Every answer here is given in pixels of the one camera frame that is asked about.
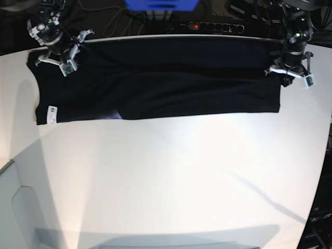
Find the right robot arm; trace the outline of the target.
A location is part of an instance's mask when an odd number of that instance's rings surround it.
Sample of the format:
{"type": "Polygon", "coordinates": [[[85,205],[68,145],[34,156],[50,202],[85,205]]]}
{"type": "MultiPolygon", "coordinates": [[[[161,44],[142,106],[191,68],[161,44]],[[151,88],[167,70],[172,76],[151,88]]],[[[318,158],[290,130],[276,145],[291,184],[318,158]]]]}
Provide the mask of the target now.
{"type": "Polygon", "coordinates": [[[38,14],[27,21],[27,31],[47,53],[38,56],[35,65],[48,63],[57,66],[64,76],[77,71],[76,54],[86,37],[94,31],[82,30],[72,35],[63,25],[65,1],[41,1],[38,14]]]}

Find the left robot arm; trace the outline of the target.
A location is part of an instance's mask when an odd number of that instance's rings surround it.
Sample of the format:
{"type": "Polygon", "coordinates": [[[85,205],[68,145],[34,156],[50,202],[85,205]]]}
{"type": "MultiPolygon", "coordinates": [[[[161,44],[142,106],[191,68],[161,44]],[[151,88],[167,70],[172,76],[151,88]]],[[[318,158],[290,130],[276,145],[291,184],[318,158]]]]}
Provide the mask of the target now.
{"type": "Polygon", "coordinates": [[[264,73],[280,74],[283,86],[287,87],[298,79],[301,87],[308,89],[316,84],[311,73],[313,53],[306,51],[307,43],[313,35],[309,7],[300,1],[278,1],[283,11],[284,39],[279,57],[264,73]]]}

